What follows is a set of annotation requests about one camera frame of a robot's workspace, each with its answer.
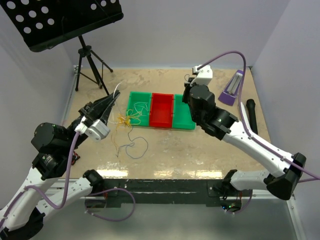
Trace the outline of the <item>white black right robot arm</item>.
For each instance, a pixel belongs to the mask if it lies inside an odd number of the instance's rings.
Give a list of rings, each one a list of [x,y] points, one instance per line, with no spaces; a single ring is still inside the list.
[[[289,200],[302,176],[307,158],[270,144],[229,111],[216,106],[215,95],[206,85],[184,83],[182,101],[189,106],[191,119],[208,135],[240,149],[260,163],[261,171],[231,170],[220,190],[233,197],[244,190],[267,190],[281,200]]]

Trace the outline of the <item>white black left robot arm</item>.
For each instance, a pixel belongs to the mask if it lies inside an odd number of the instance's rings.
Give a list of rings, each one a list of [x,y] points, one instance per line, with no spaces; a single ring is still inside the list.
[[[44,122],[35,129],[31,143],[38,154],[23,184],[0,211],[2,240],[29,240],[63,207],[103,192],[104,180],[96,170],[87,170],[73,184],[69,177],[75,149],[87,138],[99,142],[110,133],[108,119],[119,95],[115,90],[87,103],[69,127]]]

